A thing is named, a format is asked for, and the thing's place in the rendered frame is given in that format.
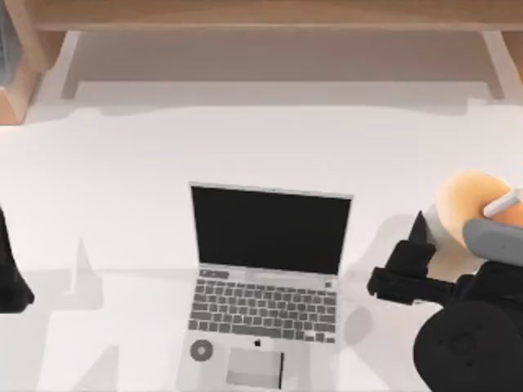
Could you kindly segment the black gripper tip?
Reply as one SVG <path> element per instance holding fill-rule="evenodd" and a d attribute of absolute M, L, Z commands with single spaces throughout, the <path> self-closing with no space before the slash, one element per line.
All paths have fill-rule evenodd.
<path fill-rule="evenodd" d="M 34 293 L 16 265 L 4 212 L 0 207 L 0 314 L 19 314 L 34 303 Z"/>

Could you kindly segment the silver open laptop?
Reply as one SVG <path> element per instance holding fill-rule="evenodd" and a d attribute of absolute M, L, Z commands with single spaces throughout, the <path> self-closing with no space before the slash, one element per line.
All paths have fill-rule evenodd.
<path fill-rule="evenodd" d="M 336 392 L 349 194 L 190 187 L 198 274 L 179 392 Z"/>

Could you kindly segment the long wooden shelf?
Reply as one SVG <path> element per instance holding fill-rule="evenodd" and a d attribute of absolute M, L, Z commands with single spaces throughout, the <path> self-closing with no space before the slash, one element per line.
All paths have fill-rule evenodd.
<path fill-rule="evenodd" d="M 499 31 L 523 82 L 523 0 L 26 0 L 41 33 L 340 28 Z"/>

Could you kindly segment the pale grey rounded box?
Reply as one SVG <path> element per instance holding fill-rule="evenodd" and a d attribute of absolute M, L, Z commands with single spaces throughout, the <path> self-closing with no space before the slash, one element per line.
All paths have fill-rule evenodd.
<path fill-rule="evenodd" d="M 480 258 L 523 267 L 523 228 L 487 219 L 471 219 L 463 226 L 468 250 Z"/>

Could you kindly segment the small white bar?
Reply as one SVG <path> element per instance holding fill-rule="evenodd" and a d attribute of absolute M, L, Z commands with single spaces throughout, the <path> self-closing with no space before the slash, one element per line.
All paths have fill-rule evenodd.
<path fill-rule="evenodd" d="M 483 215 L 487 218 L 491 218 L 492 216 L 495 216 L 500 212 L 517 205 L 520 201 L 521 200 L 517 192 L 509 192 L 487 204 L 483 209 Z"/>

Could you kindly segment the wooden side cabinet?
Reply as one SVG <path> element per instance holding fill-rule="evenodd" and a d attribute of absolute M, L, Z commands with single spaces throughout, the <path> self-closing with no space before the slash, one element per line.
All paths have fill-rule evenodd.
<path fill-rule="evenodd" d="M 20 125 L 26 117 L 40 78 L 59 57 L 66 32 L 46 31 L 39 25 L 51 0 L 0 0 L 6 15 L 7 83 L 0 83 L 0 125 Z"/>

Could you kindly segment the peach and white lamp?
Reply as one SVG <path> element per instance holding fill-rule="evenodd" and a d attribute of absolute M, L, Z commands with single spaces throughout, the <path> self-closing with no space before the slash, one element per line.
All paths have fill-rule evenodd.
<path fill-rule="evenodd" d="M 487 218 L 484 207 L 509 192 L 518 193 L 520 202 Z M 496 176 L 482 171 L 453 175 L 439 189 L 427 221 L 436 243 L 436 255 L 429 262 L 429 276 L 455 281 L 476 271 L 486 259 L 472 254 L 463 239 L 463 226 L 471 219 L 487 219 L 523 228 L 523 188 L 513 188 Z"/>

